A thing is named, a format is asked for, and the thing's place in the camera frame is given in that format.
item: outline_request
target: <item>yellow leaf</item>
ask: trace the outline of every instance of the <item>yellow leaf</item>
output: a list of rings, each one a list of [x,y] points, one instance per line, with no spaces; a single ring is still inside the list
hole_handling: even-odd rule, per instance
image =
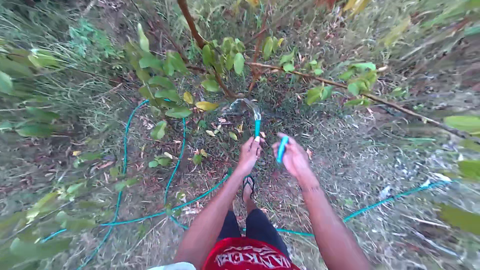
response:
[[[282,42],[284,41],[285,39],[282,37],[281,39],[278,40],[278,47],[280,47],[282,45]]]
[[[215,110],[216,108],[218,108],[217,103],[212,103],[212,102],[208,102],[208,101],[197,102],[195,104],[195,106],[197,106],[197,108],[199,108],[201,110]]]
[[[190,94],[190,92],[185,92],[183,94],[183,100],[187,102],[188,104],[193,104],[193,96]]]
[[[232,139],[234,139],[234,140],[238,141],[237,135],[236,135],[235,133],[233,133],[233,132],[229,131],[229,132],[228,132],[228,135],[230,135],[230,138],[232,138]]]
[[[400,38],[400,35],[408,28],[409,24],[410,24],[410,16],[405,18],[401,24],[392,28],[390,33],[388,33],[388,35],[386,35],[385,38],[383,39],[385,46],[389,47],[394,42],[396,42]]]
[[[259,0],[245,0],[247,1],[252,7],[258,6],[258,3],[260,3]]]

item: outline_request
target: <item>black sandal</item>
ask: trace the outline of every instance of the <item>black sandal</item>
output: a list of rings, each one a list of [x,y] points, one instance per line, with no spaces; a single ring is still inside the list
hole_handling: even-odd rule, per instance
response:
[[[252,193],[250,194],[250,199],[253,199],[253,194],[255,194],[255,179],[250,174],[245,176],[245,178],[243,178],[243,187],[242,187],[242,196],[241,196],[242,201],[243,201],[243,192],[245,190],[246,185],[249,185],[250,188],[252,188]]]

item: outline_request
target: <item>brown stem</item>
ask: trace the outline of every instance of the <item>brown stem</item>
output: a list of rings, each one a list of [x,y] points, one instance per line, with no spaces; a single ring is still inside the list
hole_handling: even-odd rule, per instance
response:
[[[270,0],[268,0],[267,7],[270,7]],[[258,36],[257,43],[255,44],[255,54],[253,55],[253,62],[257,62],[258,55],[260,54],[260,46],[262,44],[262,39],[264,37],[262,33],[265,32],[267,18],[268,18],[268,10],[265,9],[265,16],[262,22],[262,30],[260,31],[261,34]],[[260,78],[260,73],[258,72],[257,67],[254,66],[252,68],[252,73],[253,73],[253,78],[252,78],[252,82],[250,83],[250,86],[248,87],[247,96],[249,96],[252,93],[252,90],[253,90],[253,87],[255,86],[256,81],[258,80],[258,78]]]
[[[223,93],[225,94],[225,96],[227,96],[228,98],[237,98],[237,95],[236,94],[233,94],[228,88],[227,86],[222,82],[222,79],[220,78],[220,75],[218,75],[217,72],[215,72],[215,79],[216,79],[216,82],[220,85],[220,87],[223,89]]]
[[[190,12],[188,11],[187,1],[177,0],[177,2],[180,6],[183,16],[185,17],[185,20],[187,20],[188,27],[190,27],[190,31],[192,32],[193,38],[197,41],[198,47],[200,47],[200,49],[203,49],[205,46],[205,40],[198,33],[197,28],[195,28],[195,22],[193,21],[192,15],[190,15]]]
[[[261,67],[266,67],[266,68],[270,68],[270,69],[277,69],[277,70],[283,70],[281,67],[277,67],[277,66],[272,66],[272,65],[266,65],[266,64],[260,64],[260,63],[252,63],[252,62],[245,62],[245,64],[249,65],[249,66],[261,66]],[[341,88],[344,88],[344,89],[347,89],[348,86],[345,85],[345,84],[340,84],[340,83],[336,83],[336,82],[333,82],[333,81],[330,81],[330,80],[327,80],[327,79],[323,79],[323,78],[320,78],[320,77],[315,77],[313,75],[308,75],[308,74],[303,74],[303,73],[300,73],[300,72],[297,72],[297,71],[292,71],[291,73],[293,74],[297,74],[297,75],[300,75],[300,76],[303,76],[303,77],[307,77],[307,78],[312,78],[312,79],[315,79],[317,81],[320,81],[320,82],[323,82],[323,83],[326,83],[326,84],[330,84],[330,85],[334,85],[334,86],[338,86],[338,87],[341,87]],[[406,108],[403,108],[402,106],[394,103],[394,102],[391,102],[391,101],[388,101],[386,99],[383,99],[381,97],[378,97],[376,95],[372,95],[372,94],[362,94],[363,96],[371,99],[371,100],[374,100],[374,101],[377,101],[379,103],[382,103],[382,104],[385,104],[389,107],[392,107],[394,109],[397,109],[403,113],[406,113],[408,115],[411,115],[411,116],[414,116],[415,118],[421,120],[422,122],[424,123],[430,123],[436,127],[439,127],[441,129],[444,129],[448,132],[450,132],[451,134],[454,134],[454,135],[457,135],[461,138],[464,138],[464,139],[469,139],[469,140],[472,140],[474,142],[476,142],[477,144],[480,144],[480,138],[478,137],[474,137],[474,136],[471,136],[470,134],[468,134],[467,132],[464,132],[464,131],[461,131],[461,130],[458,130],[456,128],[453,128],[453,127],[450,127],[450,126],[447,126],[443,123],[440,123],[436,120],[433,120],[433,119],[430,119],[426,116],[423,116],[421,114],[418,114],[414,111],[411,111],[409,109],[406,109]]]

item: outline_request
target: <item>foot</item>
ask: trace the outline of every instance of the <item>foot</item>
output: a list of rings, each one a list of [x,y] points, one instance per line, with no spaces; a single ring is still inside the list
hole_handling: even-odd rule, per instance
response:
[[[250,200],[252,198],[252,186],[253,186],[253,180],[251,177],[247,177],[243,180],[244,182],[244,188],[243,188],[243,201],[246,202],[247,200]]]

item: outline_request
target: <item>garden hose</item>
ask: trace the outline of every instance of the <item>garden hose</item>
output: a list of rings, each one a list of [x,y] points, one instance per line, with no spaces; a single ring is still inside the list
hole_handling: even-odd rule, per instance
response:
[[[123,154],[123,167],[122,167],[122,173],[125,174],[126,171],[127,171],[127,163],[128,163],[128,156],[127,156],[127,139],[128,139],[128,131],[129,131],[129,128],[130,128],[130,124],[132,122],[132,118],[135,114],[135,112],[141,108],[144,104],[146,104],[148,102],[148,99],[147,100],[144,100],[140,105],[138,105],[135,109],[133,109],[128,121],[127,121],[127,124],[125,126],[125,135],[124,135],[124,138],[123,138],[123,147],[124,147],[124,154]],[[167,194],[168,194],[168,188],[173,180],[173,177],[175,175],[175,173],[177,172],[177,169],[178,169],[178,166],[180,164],[180,161],[181,161],[181,158],[183,157],[183,152],[185,150],[185,129],[186,129],[186,123],[185,123],[185,118],[182,119],[182,123],[183,123],[183,142],[182,142],[182,148],[181,148],[181,151],[180,151],[180,156],[179,156],[179,159],[177,161],[177,165],[175,166],[173,172],[172,172],[172,175],[167,183],[167,187],[165,188],[165,196],[164,196],[164,201],[166,203],[167,201]],[[255,119],[255,132],[260,131],[260,119],[257,121],[257,119]],[[288,143],[288,137],[285,136],[282,138],[282,142],[280,143],[280,147],[279,147],[279,155],[278,157],[281,157],[283,156],[283,153],[280,155],[280,150],[283,149],[283,152],[285,151],[285,145]],[[213,186],[211,189],[209,189],[207,192],[203,193],[202,195],[198,196],[197,198],[191,200],[191,201],[188,201],[184,204],[181,204],[181,205],[178,205],[176,207],[173,207],[171,210],[177,210],[177,209],[181,209],[191,203],[194,203],[202,198],[204,198],[205,196],[207,196],[208,194],[212,193],[214,190],[216,190],[218,187],[220,187],[220,185],[231,175],[231,169],[229,169],[227,175],[220,181],[218,182],[215,186]],[[392,196],[388,199],[384,199],[384,200],[381,200],[375,204],[372,204],[372,205],[369,205],[369,206],[366,206],[358,211],[355,211],[353,212],[352,214],[348,215],[347,217],[345,217],[343,219],[343,222],[347,222],[349,221],[350,219],[372,209],[372,208],[375,208],[379,205],[382,205],[386,202],[391,202],[391,201],[394,201],[398,198],[401,198],[403,196],[407,196],[407,195],[410,195],[414,192],[417,192],[417,191],[421,191],[421,190],[426,190],[426,189],[431,189],[431,188],[434,188],[434,187],[439,187],[439,186],[442,186],[442,185],[446,185],[446,184],[450,184],[451,182],[449,181],[438,181],[438,182],[435,182],[435,183],[431,183],[429,185],[426,185],[426,186],[420,186],[420,187],[417,187],[417,188],[413,188],[411,190],[408,190],[408,191],[405,191],[405,192],[402,192],[400,194],[397,194],[395,196]],[[121,202],[121,195],[122,195],[122,192],[120,191],[119,194],[118,194],[118,197],[117,197],[117,204],[115,206],[115,215],[114,215],[114,218],[111,222],[108,222],[108,223],[103,223],[103,224],[100,224],[99,226],[109,226],[109,229],[107,231],[107,233],[105,234],[103,240],[100,242],[100,244],[94,249],[94,251],[83,261],[83,263],[77,268],[77,270],[80,270],[82,269],[85,265],[88,264],[88,262],[90,262],[94,257],[95,255],[98,253],[99,249],[107,242],[108,240],[108,237],[110,236],[113,228],[117,225],[121,225],[121,224],[128,224],[128,223],[133,223],[133,222],[140,222],[140,221],[144,221],[146,219],[150,219],[150,218],[154,218],[154,217],[157,217],[157,216],[160,216],[160,215],[163,215],[163,214],[166,214],[167,211],[164,210],[162,212],[159,212],[159,213],[155,213],[155,214],[152,214],[152,215],[148,215],[148,216],[145,216],[145,217],[141,217],[141,218],[137,218],[137,219],[132,219],[132,220],[128,220],[128,221],[116,221],[117,220],[117,217],[118,217],[118,212],[119,212],[119,208],[120,208],[120,202]],[[180,225],[181,227],[187,229],[188,227],[180,224],[174,217],[172,217],[172,220]],[[276,229],[278,232],[283,232],[283,233],[291,233],[291,234],[296,234],[296,235],[302,235],[302,236],[314,236],[314,234],[312,233],[305,233],[305,232],[297,232],[297,231],[292,231],[292,230],[286,230],[286,229]],[[57,236],[58,234],[60,233],[63,233],[63,232],[66,232],[67,229],[61,229],[55,233],[52,233],[50,234],[49,236],[45,237],[44,239],[41,240],[41,242],[46,242],[48,241],[49,239],[52,239],[53,237]]]

